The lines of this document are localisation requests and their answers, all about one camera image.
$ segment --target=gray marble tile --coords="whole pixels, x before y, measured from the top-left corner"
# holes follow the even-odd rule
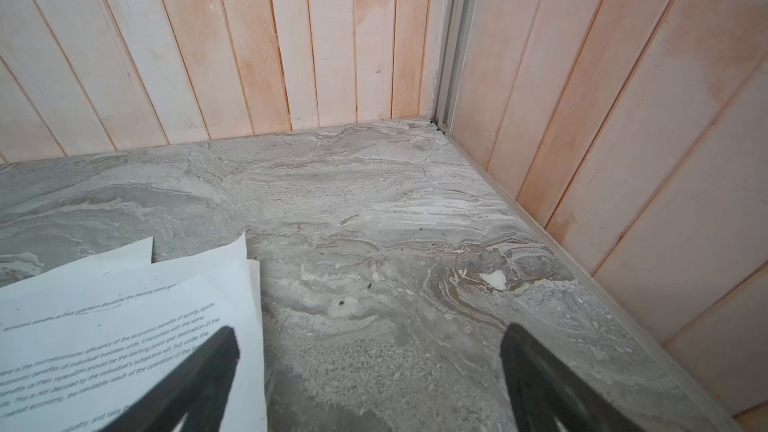
[[[149,235],[159,261],[243,229],[273,430],[513,430],[509,322],[647,430],[715,430],[426,121],[0,168],[2,284]]]

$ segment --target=paper sheet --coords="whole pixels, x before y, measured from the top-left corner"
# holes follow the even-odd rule
[[[246,254],[245,234],[243,234],[231,244],[213,248],[197,255],[156,262],[142,268],[128,270],[131,270],[131,274],[135,270],[137,274],[143,277],[142,283],[146,282],[147,288],[151,289],[151,284],[156,284],[155,287],[177,284],[189,280],[195,275],[216,269],[219,264],[229,262],[233,258],[245,259]],[[34,295],[19,294],[5,297],[5,300],[0,301],[0,331],[24,322],[45,322],[52,320],[57,315],[73,311],[90,312],[82,311],[81,309],[85,307],[81,306],[80,303],[72,302],[72,299],[68,298],[69,296],[66,294],[70,294],[72,289],[88,287],[89,281],[98,283],[100,282],[98,279],[108,278],[111,274],[125,271],[126,269],[122,268],[117,270],[105,268],[101,273],[88,270],[82,274],[83,280],[62,280],[56,289],[46,287],[44,290],[36,291]],[[112,291],[104,293],[106,294],[105,300],[101,303],[105,307],[111,306],[112,302],[126,295]]]
[[[191,258],[106,274],[90,288],[71,286],[55,297],[36,294],[32,304],[27,304],[29,300],[3,304],[10,319],[0,329],[0,429],[72,432],[103,427],[183,360],[177,352],[191,351],[204,340],[203,332],[212,334],[229,324],[235,329],[241,359],[221,429],[266,430],[263,335],[260,307],[252,295],[252,285],[259,281],[258,263],[244,257],[243,236]],[[26,299],[34,296],[28,294]],[[184,316],[203,308],[199,315],[203,318],[197,320],[206,328],[192,330],[202,324],[187,323],[197,316]],[[209,322],[216,318],[218,322]],[[174,329],[177,326],[187,329]],[[141,334],[152,327],[156,329]],[[78,352],[82,354],[66,357]],[[65,361],[70,365],[52,370]],[[136,371],[149,364],[157,364],[151,374]]]
[[[130,270],[152,263],[153,238],[93,254],[52,268],[48,272],[0,288],[0,300],[19,297],[42,288],[58,288],[78,280],[91,280],[105,272]]]

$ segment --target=marble veining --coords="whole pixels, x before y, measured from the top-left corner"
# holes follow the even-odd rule
[[[514,430],[509,322],[646,430],[715,430],[427,121],[0,167],[0,284],[149,235],[160,261],[243,229],[272,430]]]

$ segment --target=vertical wooden plank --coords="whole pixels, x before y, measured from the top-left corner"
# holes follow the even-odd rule
[[[452,134],[488,168],[539,0],[477,0]]]
[[[664,344],[731,414],[768,400],[768,264]]]
[[[9,162],[63,156],[53,135],[1,62],[0,152]]]
[[[517,200],[546,226],[670,0],[603,0]],[[496,180],[517,193],[528,164]]]
[[[0,55],[67,154],[114,150],[32,0],[0,0]]]
[[[290,130],[270,0],[224,0],[255,133]]]
[[[253,132],[221,0],[163,0],[211,139]]]
[[[659,340],[768,259],[768,62],[595,273]]]
[[[356,121],[352,0],[309,0],[320,126]]]
[[[104,0],[36,0],[118,149],[166,139]]]
[[[203,117],[162,0],[107,0],[172,144],[207,140]]]
[[[418,114],[432,117],[437,106],[437,81],[440,72],[442,48],[446,42],[448,24],[446,15],[450,0],[429,0],[426,38],[424,39],[424,65],[421,90],[418,93]]]
[[[768,404],[762,407],[750,410],[736,417],[736,422],[746,430],[746,432],[765,432],[768,430]]]
[[[488,163],[516,196],[602,0],[542,0]]]
[[[675,0],[547,228],[609,253],[768,51],[768,0]]]
[[[307,0],[272,0],[294,130],[320,126]]]
[[[392,116],[395,0],[355,0],[357,120]]]
[[[397,0],[392,118],[418,115],[429,0]]]

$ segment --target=wood panel groove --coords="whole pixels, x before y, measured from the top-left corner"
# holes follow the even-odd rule
[[[531,160],[531,163],[528,164],[528,167],[525,169],[525,175],[523,176],[522,182],[520,182],[521,189],[522,186],[525,184],[525,181],[528,180],[528,176],[531,174],[531,169],[533,168],[533,164],[536,162],[536,157],[539,154],[539,151],[542,149],[542,143],[544,141],[544,138],[547,135],[547,132],[549,132],[550,127],[552,126],[552,119],[554,119],[554,112],[557,111],[558,107],[560,106],[560,102],[563,99],[563,94],[565,94],[565,89],[568,87],[568,82],[571,80],[571,76],[573,75],[574,69],[576,68],[576,64],[579,62],[579,59],[581,58],[581,53],[584,51],[584,44],[587,43],[587,37],[589,37],[589,34],[592,32],[592,27],[594,26],[595,20],[598,18],[598,15],[600,14],[600,9],[603,6],[603,2],[605,0],[600,0],[600,3],[598,5],[598,8],[595,9],[594,13],[592,14],[592,19],[589,22],[589,27],[587,28],[587,32],[584,34],[584,37],[581,39],[581,45],[579,45],[578,53],[576,54],[576,59],[571,64],[571,69],[568,72],[568,78],[563,82],[563,86],[560,89],[560,93],[558,94],[558,100],[554,104],[554,108],[552,109],[552,114],[549,117],[549,120],[547,120],[547,126],[544,128],[544,133],[542,134],[542,138],[538,141],[538,146],[536,147],[536,153],[533,156],[533,159]],[[491,151],[491,158],[488,160],[490,163],[491,160],[493,160],[493,152],[495,150],[495,143],[494,143],[494,149]],[[520,191],[518,190],[518,193],[515,194],[515,199],[518,198],[520,195]],[[549,223],[549,217],[547,217],[546,221],[543,221],[543,223]]]
[[[488,168],[540,0],[475,0],[452,130]]]
[[[624,91],[626,90],[627,85],[629,84],[629,82],[632,80],[632,77],[634,76],[635,71],[638,69],[638,65],[642,61],[642,59],[645,56],[645,54],[648,52],[648,48],[650,47],[650,44],[653,43],[654,38],[656,37],[656,35],[658,33],[658,30],[661,27],[661,24],[664,22],[664,19],[668,15],[668,13],[669,13],[670,9],[672,8],[672,5],[674,4],[674,2],[675,2],[675,0],[669,0],[669,2],[667,2],[667,5],[664,7],[664,11],[661,13],[661,15],[659,16],[659,19],[656,21],[656,25],[654,25],[654,29],[651,31],[650,35],[648,36],[648,39],[645,41],[645,44],[643,45],[643,49],[640,52],[640,54],[638,55],[638,58],[635,59],[634,64],[632,65],[632,68],[631,68],[629,74],[627,75],[627,78],[624,79],[624,82],[621,84],[621,88],[619,89],[619,93],[616,95],[616,97],[614,98],[614,100],[610,104],[610,107],[608,108],[608,113],[605,115],[605,117],[600,122],[600,127],[598,128],[598,130],[596,131],[596,133],[592,137],[592,139],[591,139],[591,141],[589,143],[589,147],[587,148],[586,152],[581,156],[581,160],[579,161],[579,164],[576,167],[576,169],[574,170],[573,174],[571,174],[571,177],[568,180],[568,184],[564,188],[563,193],[560,195],[560,197],[559,197],[559,199],[557,201],[557,204],[555,205],[555,207],[552,208],[552,213],[550,213],[547,216],[546,221],[543,221],[544,224],[545,224],[544,225],[544,229],[547,230],[548,232],[549,232],[548,227],[550,226],[550,223],[552,222],[552,217],[554,217],[555,213],[557,213],[558,208],[562,204],[563,199],[568,194],[568,190],[571,188],[571,184],[573,183],[573,180],[576,178],[576,175],[578,175],[579,171],[581,170],[581,167],[584,165],[584,162],[590,156],[590,152],[591,152],[592,148],[594,147],[594,144],[596,143],[596,141],[600,137],[600,134],[601,134],[601,132],[603,130],[603,127],[608,122],[608,119],[610,118],[610,115],[611,115],[612,111],[614,110],[617,102],[619,101],[619,99],[624,94]],[[587,270],[590,272],[591,275],[594,276],[594,274],[598,270],[600,264],[598,264],[598,266],[595,267],[595,268],[587,269]]]
[[[358,122],[392,115],[395,0],[353,0]]]
[[[315,41],[314,41],[314,35],[312,34],[312,9],[310,8],[310,0],[306,0],[306,16],[310,24],[310,49],[312,50],[312,78],[314,79],[315,83],[315,107],[318,107],[318,103],[320,102],[320,98],[317,95],[317,67],[315,66]],[[317,115],[317,126],[320,126],[320,111],[316,111]]]
[[[538,3],[488,160],[488,173],[513,196],[518,196],[542,144],[601,1],[540,0]]]
[[[452,14],[458,14],[462,11],[462,8],[465,4],[468,4],[468,1],[471,0],[452,0]],[[468,6],[470,10],[472,11],[472,16],[469,17],[468,22],[468,29],[469,32],[466,34],[466,43],[464,44],[464,50],[463,54],[459,53],[459,38],[458,34],[461,29],[461,24],[457,24],[459,20],[453,20],[450,24],[450,31],[448,32],[448,40],[447,43],[455,44],[456,47],[453,47],[451,49],[446,48],[446,58],[444,59],[444,66],[443,69],[445,69],[445,64],[451,64],[451,73],[445,74],[440,79],[440,92],[438,94],[437,98],[437,107],[440,108],[440,104],[444,101],[445,104],[443,105],[443,109],[446,111],[444,119],[447,120],[449,123],[447,123],[448,130],[451,131],[451,135],[454,140],[456,140],[456,143],[461,146],[459,143],[459,140],[456,138],[456,134],[453,132],[453,124],[456,122],[456,115],[458,113],[458,105],[459,105],[459,99],[462,96],[462,88],[464,86],[464,71],[465,67],[467,65],[467,56],[468,56],[468,48],[469,44],[472,43],[472,39],[474,35],[477,33],[475,32],[475,16],[477,15],[477,9],[478,9],[478,0],[474,0],[474,3],[472,5]],[[451,83],[453,81],[453,77],[456,75],[456,70],[458,71],[458,80],[456,80],[456,92],[453,94],[450,94],[449,89],[451,89]]]
[[[174,24],[170,21],[170,16],[168,15],[168,7],[165,5],[165,0],[160,0],[160,4],[163,6],[163,12],[165,13],[166,21],[168,22],[168,27],[170,28],[170,32],[174,35],[174,46],[176,47],[176,51],[179,54],[179,59],[181,60],[181,64],[184,66],[184,73],[187,77],[187,82],[190,84],[190,89],[192,90],[192,96],[194,97],[195,103],[197,104],[197,111],[200,114],[200,120],[203,122],[203,128],[205,128],[205,135],[207,140],[210,140],[210,133],[208,132],[208,125],[205,121],[205,116],[203,115],[202,109],[200,108],[200,100],[197,99],[197,91],[194,88],[194,84],[192,83],[192,79],[190,77],[189,69],[187,68],[187,61],[184,59],[184,54],[181,53],[181,48],[179,47],[179,40],[176,37],[176,30],[174,29]]]
[[[34,8],[36,9],[38,15],[40,16],[41,21],[43,24],[45,24],[45,27],[48,29],[48,33],[51,35],[51,38],[53,39],[53,42],[56,44],[56,47],[58,48],[59,52],[62,54],[62,57],[64,58],[64,62],[66,62],[67,67],[69,68],[70,72],[72,73],[72,77],[75,79],[75,81],[78,83],[78,86],[80,87],[80,91],[82,92],[84,98],[88,102],[88,104],[91,107],[91,111],[93,112],[94,116],[96,117],[96,120],[98,121],[102,132],[104,132],[104,136],[107,140],[109,140],[109,143],[111,145],[112,150],[117,150],[116,145],[114,144],[114,140],[112,139],[111,134],[109,133],[109,130],[107,130],[107,127],[104,125],[104,120],[101,119],[101,116],[99,115],[98,111],[96,110],[96,106],[93,104],[93,101],[91,100],[91,96],[86,91],[85,87],[83,86],[82,81],[80,80],[80,77],[75,72],[74,67],[72,66],[72,62],[69,59],[69,56],[66,52],[64,52],[64,48],[62,47],[62,44],[59,42],[58,37],[56,37],[56,34],[53,32],[53,28],[51,28],[51,24],[48,22],[48,19],[43,14],[42,9],[40,8],[40,4],[38,4],[37,0],[30,0],[34,4]]]
[[[5,61],[0,66],[0,110],[0,146],[7,160],[63,156],[64,151],[37,115]]]
[[[271,3],[291,128],[318,127],[309,0],[271,0]]]
[[[417,104],[417,112],[416,114],[421,111],[421,104],[422,104],[422,81],[424,80],[424,59],[426,58],[426,49],[427,49],[427,28],[428,28],[428,21],[429,21],[429,9],[432,7],[432,0],[427,0],[427,12],[425,14],[425,23],[424,23],[424,41],[422,42],[422,66],[418,69],[422,72],[418,76],[418,95],[416,99]]]
[[[270,0],[221,1],[253,133],[290,130]]]
[[[488,158],[485,161],[479,162],[480,166],[484,168],[485,171],[488,170],[488,166],[491,164],[491,159],[493,158],[493,152],[496,149],[496,142],[498,141],[498,134],[502,130],[504,117],[507,115],[507,111],[509,109],[509,101],[512,100],[512,94],[514,93],[514,84],[518,81],[518,74],[520,73],[520,64],[522,64],[523,61],[525,60],[525,52],[528,50],[528,42],[531,39],[531,32],[533,31],[533,25],[536,24],[536,17],[538,16],[538,12],[541,6],[542,6],[542,0],[537,0],[536,8],[534,9],[534,12],[533,12],[533,18],[531,19],[531,23],[528,24],[528,33],[525,34],[525,41],[523,42],[522,54],[520,55],[520,62],[518,63],[518,67],[514,72],[514,78],[512,79],[512,88],[509,90],[507,101],[504,104],[504,112],[502,113],[502,120],[498,123],[498,127],[496,127],[496,133],[494,134],[493,143],[491,144],[491,153],[488,154]]]
[[[755,405],[753,405],[753,406],[752,406],[752,407],[750,407],[750,408],[746,408],[746,409],[744,409],[744,410],[740,411],[738,414],[735,414],[735,415],[734,415],[734,419],[735,419],[735,420],[738,420],[738,419],[740,419],[740,418],[743,418],[745,415],[747,415],[747,414],[751,414],[751,413],[753,413],[754,411],[756,411],[756,410],[759,410],[759,409],[762,409],[762,408],[768,408],[768,400],[763,400],[763,401],[762,401],[762,402],[760,402],[759,404],[755,404]]]
[[[761,59],[595,275],[660,341],[692,322],[766,261],[762,239],[768,232],[764,226],[768,207],[763,197],[768,181],[760,171],[768,147],[760,134],[768,131],[763,114],[768,52]],[[667,291],[652,307],[649,284]]]
[[[106,0],[169,143],[208,139],[163,0]]]
[[[277,21],[275,20],[275,3],[270,0],[270,10],[272,12],[272,27],[275,31],[275,42],[277,42],[277,58],[280,62],[280,81],[283,83],[283,96],[286,101],[286,110],[288,111],[288,127],[293,130],[293,120],[290,114],[290,103],[288,102],[288,89],[286,88],[286,73],[283,67],[283,51],[280,48],[280,40],[277,37]]]
[[[717,111],[717,113],[710,120],[710,122],[705,126],[705,128],[696,136],[694,141],[685,150],[683,155],[677,159],[676,163],[668,171],[667,175],[664,178],[662,178],[661,182],[656,187],[656,189],[648,196],[645,203],[638,209],[638,212],[635,214],[634,217],[632,217],[632,220],[629,222],[627,227],[618,236],[615,244],[613,244],[613,246],[605,253],[605,255],[601,258],[598,265],[594,268],[594,272],[592,272],[592,276],[595,277],[595,279],[598,278],[597,275],[600,272],[600,267],[602,266],[602,264],[604,264],[605,261],[608,260],[608,258],[610,257],[610,254],[613,253],[614,250],[616,250],[616,247],[618,247],[619,244],[621,244],[621,241],[624,240],[624,237],[629,233],[629,230],[632,229],[632,227],[638,221],[640,216],[642,216],[643,213],[646,211],[646,209],[654,202],[656,197],[662,193],[662,191],[666,188],[667,184],[670,183],[671,179],[675,176],[675,174],[677,174],[677,172],[684,166],[684,164],[694,155],[694,153],[702,143],[703,139],[711,133],[714,126],[723,117],[723,114],[725,114],[725,112],[730,108],[730,106],[739,98],[740,94],[748,87],[748,85],[752,83],[752,79],[757,75],[758,72],[760,72],[760,69],[763,66],[763,61],[766,60],[766,58],[768,58],[768,53],[764,53],[762,55],[762,57],[758,60],[757,64],[754,66],[754,68],[749,73],[749,75],[744,79],[741,85],[738,86],[734,91],[734,93],[731,94],[731,96],[725,101],[725,103],[720,108],[720,110]]]
[[[59,148],[59,150],[62,151],[62,155],[64,157],[66,157],[67,156],[67,152],[62,147],[62,144],[59,143],[58,139],[56,139],[56,136],[53,134],[53,131],[51,130],[51,127],[48,126],[48,123],[45,121],[43,116],[40,115],[40,111],[38,111],[38,108],[36,106],[34,106],[34,103],[33,103],[32,99],[29,98],[29,94],[27,94],[27,91],[24,90],[24,86],[18,81],[18,78],[16,78],[16,74],[14,74],[13,70],[11,70],[11,67],[8,66],[8,64],[5,62],[5,59],[3,59],[2,56],[0,56],[0,62],[2,62],[3,66],[5,67],[5,69],[8,70],[8,74],[10,74],[11,78],[13,78],[13,81],[16,83],[16,86],[22,92],[22,94],[24,95],[24,98],[27,100],[27,102],[29,102],[29,106],[32,108],[34,113],[38,116],[38,118],[40,119],[40,122],[43,123],[43,125],[45,126],[45,129],[48,130],[48,133],[51,134],[51,138],[53,139],[54,142],[56,142],[56,146]]]
[[[389,100],[389,119],[395,118],[395,44],[397,42],[397,0],[392,18],[392,98]]]
[[[751,282],[754,282],[755,279],[758,278],[761,274],[765,274],[767,272],[768,272],[768,260],[763,262],[763,264],[761,266],[759,266],[758,268],[756,268],[754,272],[752,272],[751,274],[749,274],[746,277],[744,277],[743,279],[741,279],[741,281],[738,284],[736,284],[735,286],[733,286],[731,288],[731,290],[726,292],[723,295],[723,297],[718,298],[715,302],[712,303],[712,305],[710,305],[703,312],[701,312],[696,317],[691,319],[690,322],[686,323],[686,325],[684,325],[683,327],[677,329],[677,331],[673,332],[672,335],[667,337],[665,340],[661,341],[660,342],[661,347],[667,347],[667,345],[669,345],[672,342],[674,342],[674,340],[676,338],[678,338],[682,334],[685,334],[685,332],[688,331],[689,329],[691,329],[692,327],[695,327],[698,322],[700,322],[708,314],[711,314],[712,311],[716,310],[718,307],[721,307],[724,303],[726,303],[729,300],[729,298],[732,298],[733,296],[738,294],[738,292],[740,290],[744,289],[744,287],[747,284],[749,284]]]
[[[309,0],[320,126],[356,120],[353,0]]]
[[[429,0],[421,86],[418,93],[418,114],[428,119],[434,117],[437,108],[437,84],[445,56],[450,6],[451,0]]]
[[[160,118],[158,116],[158,111],[154,107],[152,98],[149,97],[149,93],[147,92],[147,87],[144,84],[144,79],[141,78],[141,74],[139,74],[138,68],[136,67],[136,62],[134,61],[133,56],[130,54],[130,49],[128,48],[128,44],[125,42],[125,37],[123,37],[123,31],[120,30],[120,27],[118,26],[118,22],[114,18],[112,7],[109,5],[109,2],[107,0],[101,0],[101,3],[106,5],[104,10],[107,12],[107,16],[112,22],[112,30],[116,30],[120,38],[119,42],[117,41],[114,42],[115,46],[123,49],[125,52],[125,55],[128,57],[128,61],[130,62],[130,67],[133,69],[134,74],[136,74],[136,80],[138,81],[139,85],[141,85],[141,90],[144,92],[144,97],[146,97],[147,102],[149,103],[149,106],[152,109],[152,113],[154,114],[154,119],[158,122],[158,127],[160,128],[160,132],[162,132],[163,139],[165,140],[165,145],[168,145],[170,144],[170,142],[168,142],[168,134],[166,133],[165,128],[163,127],[163,123],[160,121]]]
[[[712,397],[735,418],[759,410],[768,400],[768,338],[765,296],[768,266],[752,274],[664,348],[697,376]]]
[[[429,0],[396,0],[392,118],[418,115]]]
[[[352,63],[355,76],[355,123],[360,122],[360,94],[357,89],[357,20],[355,19],[355,0],[352,0]]]
[[[734,419],[746,432],[765,432],[768,430],[768,400],[760,407],[739,412]]]
[[[609,122],[609,119],[614,114],[616,105],[619,103],[621,98],[624,96],[624,93],[626,92],[627,86],[631,83],[632,79],[634,78],[634,75],[638,71],[638,67],[639,67],[640,63],[642,62],[643,58],[646,57],[646,54],[647,54],[650,46],[654,43],[654,40],[658,36],[660,28],[665,23],[667,17],[669,16],[670,12],[672,11],[673,5],[675,5],[676,2],[677,2],[677,0],[670,0],[667,3],[666,7],[664,8],[664,12],[659,17],[656,25],[654,26],[654,30],[651,32],[650,36],[648,37],[648,40],[646,40],[646,43],[643,46],[642,51],[640,52],[637,60],[633,64],[631,72],[627,76],[627,79],[624,81],[624,84],[621,86],[619,94],[617,94],[616,98],[611,103],[610,109],[608,111],[608,114],[606,114],[605,118],[603,118],[603,120],[602,120],[602,122],[600,124],[600,127],[598,128],[598,131],[594,134],[594,137],[593,137],[593,139],[590,142],[589,148],[587,149],[586,153],[583,154],[583,156],[581,157],[581,161],[579,162],[578,167],[574,170],[574,173],[571,176],[571,179],[568,181],[568,185],[566,186],[565,190],[563,191],[562,195],[560,196],[560,199],[558,200],[558,204],[552,210],[552,214],[549,216],[549,219],[547,220],[547,225],[544,226],[544,228],[547,230],[547,232],[550,232],[550,234],[552,234],[554,239],[559,241],[559,242],[562,240],[562,236],[557,234],[556,231],[550,229],[550,227],[552,226],[552,220],[557,215],[558,210],[560,209],[563,200],[568,195],[568,192],[570,191],[571,186],[573,185],[574,180],[578,176],[579,172],[583,169],[584,164],[586,163],[587,159],[590,157],[590,155],[591,155],[591,153],[592,153],[592,151],[593,151],[593,149],[595,147],[595,144],[598,143],[598,140],[600,139],[601,135],[604,133],[605,125]],[[610,254],[610,252],[605,254],[605,256],[603,256],[602,259],[600,261],[598,261],[598,263],[596,265],[592,266],[592,267],[589,267],[586,264],[582,264],[582,266],[585,266],[585,268],[590,272],[590,274],[592,274],[592,276],[594,276],[595,273],[597,272],[597,270],[600,268],[600,266],[603,264],[603,262],[605,261],[605,259],[608,257],[609,254]]]
[[[230,29],[230,22],[229,22],[229,19],[226,18],[226,7],[224,6],[224,0],[219,0],[219,5],[221,6],[221,12],[224,15],[224,26],[226,27],[226,36],[230,40],[230,48],[232,49],[232,59],[235,61],[235,69],[237,70],[237,79],[240,82],[240,90],[243,93],[243,101],[245,101],[245,110],[248,115],[248,123],[250,124],[250,133],[251,135],[255,135],[256,130],[254,129],[254,118],[251,117],[250,108],[248,107],[248,96],[245,93],[245,85],[243,84],[243,73],[240,70],[240,62],[238,61],[237,53],[235,52],[235,43],[232,41],[232,30]]]
[[[163,0],[211,139],[254,133],[222,0]]]
[[[106,0],[36,0],[118,149],[165,144]]]

